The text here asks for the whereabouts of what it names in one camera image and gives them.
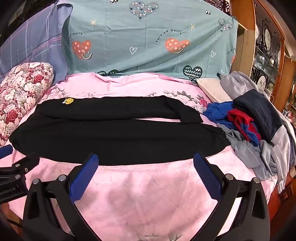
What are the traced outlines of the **red floral bolster pillow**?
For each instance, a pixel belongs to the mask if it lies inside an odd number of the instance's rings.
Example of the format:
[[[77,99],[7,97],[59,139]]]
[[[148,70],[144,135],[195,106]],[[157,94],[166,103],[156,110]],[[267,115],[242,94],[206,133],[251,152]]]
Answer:
[[[54,79],[52,65],[23,63],[13,67],[1,82],[1,147],[21,119],[39,102]]]

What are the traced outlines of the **black pants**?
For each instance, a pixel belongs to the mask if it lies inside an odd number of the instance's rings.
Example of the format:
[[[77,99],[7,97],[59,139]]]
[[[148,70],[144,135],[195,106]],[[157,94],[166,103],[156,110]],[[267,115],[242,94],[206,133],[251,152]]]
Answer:
[[[166,96],[47,100],[9,140],[24,155],[82,163],[93,153],[103,166],[182,161],[196,153],[208,157],[230,145],[198,111]]]

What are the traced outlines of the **blue plaid pillow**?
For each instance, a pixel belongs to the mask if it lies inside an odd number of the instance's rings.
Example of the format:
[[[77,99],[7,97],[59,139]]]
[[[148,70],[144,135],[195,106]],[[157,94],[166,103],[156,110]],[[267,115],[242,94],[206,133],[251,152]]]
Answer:
[[[47,62],[54,70],[53,84],[68,72],[62,50],[62,28],[73,6],[56,1],[26,20],[1,45],[1,80],[10,70],[27,62]]]

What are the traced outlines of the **light grey blue garment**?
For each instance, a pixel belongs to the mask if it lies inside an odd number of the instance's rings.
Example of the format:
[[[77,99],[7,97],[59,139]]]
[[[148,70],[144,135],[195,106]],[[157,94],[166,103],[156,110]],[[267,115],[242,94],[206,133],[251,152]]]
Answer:
[[[259,146],[255,147],[247,141],[243,135],[236,130],[230,129],[225,125],[217,123],[229,140],[236,156],[249,169],[252,169],[257,178],[267,180],[277,175],[277,166],[271,157],[271,150],[266,141],[259,141]]]

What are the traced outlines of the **teal heart print sheet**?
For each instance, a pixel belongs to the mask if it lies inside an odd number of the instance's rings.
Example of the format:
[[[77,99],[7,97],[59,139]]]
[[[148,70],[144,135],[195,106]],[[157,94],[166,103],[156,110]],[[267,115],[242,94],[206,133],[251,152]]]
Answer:
[[[68,73],[160,73],[195,81],[230,72],[238,22],[205,1],[69,1]]]

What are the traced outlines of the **wooden display cabinet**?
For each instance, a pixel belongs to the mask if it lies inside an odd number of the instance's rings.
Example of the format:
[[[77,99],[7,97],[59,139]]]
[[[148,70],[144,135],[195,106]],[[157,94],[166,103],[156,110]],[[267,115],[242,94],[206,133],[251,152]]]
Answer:
[[[280,17],[267,1],[231,1],[231,15],[239,23],[232,71],[248,75],[279,111],[290,108],[295,97],[295,61]]]

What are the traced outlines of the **blue red garment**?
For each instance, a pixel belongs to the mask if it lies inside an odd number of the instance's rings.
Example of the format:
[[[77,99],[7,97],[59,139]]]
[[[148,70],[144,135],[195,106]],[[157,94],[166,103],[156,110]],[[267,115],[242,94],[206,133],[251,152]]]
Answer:
[[[234,108],[232,101],[209,103],[203,115],[214,123],[219,123],[229,129],[240,132],[255,147],[259,146],[261,135],[258,132],[254,119],[243,111]]]

